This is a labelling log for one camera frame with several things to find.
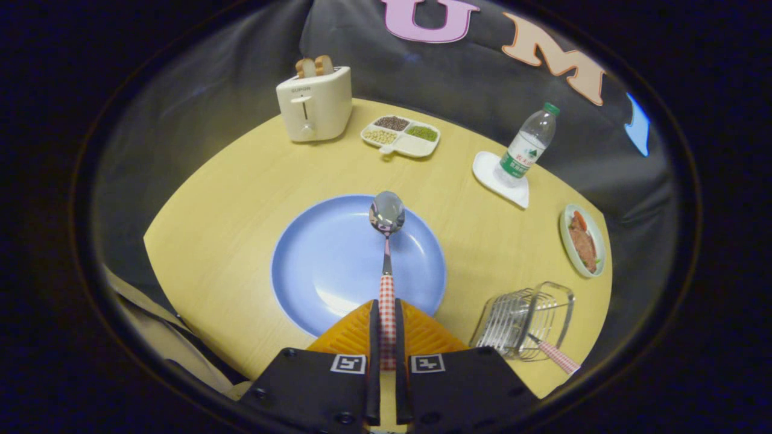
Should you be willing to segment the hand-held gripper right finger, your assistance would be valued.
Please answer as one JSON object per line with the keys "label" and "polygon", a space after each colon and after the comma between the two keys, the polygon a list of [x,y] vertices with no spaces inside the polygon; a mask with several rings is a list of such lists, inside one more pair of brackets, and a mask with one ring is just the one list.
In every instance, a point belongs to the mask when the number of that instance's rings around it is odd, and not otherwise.
{"label": "hand-held gripper right finger", "polygon": [[405,300],[395,300],[395,404],[409,433],[523,429],[539,399],[493,348],[469,348]]}

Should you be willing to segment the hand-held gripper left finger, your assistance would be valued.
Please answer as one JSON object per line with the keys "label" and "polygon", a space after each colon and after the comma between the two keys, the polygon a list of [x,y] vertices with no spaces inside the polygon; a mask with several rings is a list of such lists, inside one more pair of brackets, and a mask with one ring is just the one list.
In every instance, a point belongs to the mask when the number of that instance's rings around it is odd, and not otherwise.
{"label": "hand-held gripper left finger", "polygon": [[367,433],[380,423],[379,305],[370,300],[307,349],[281,349],[240,403],[279,433]]}

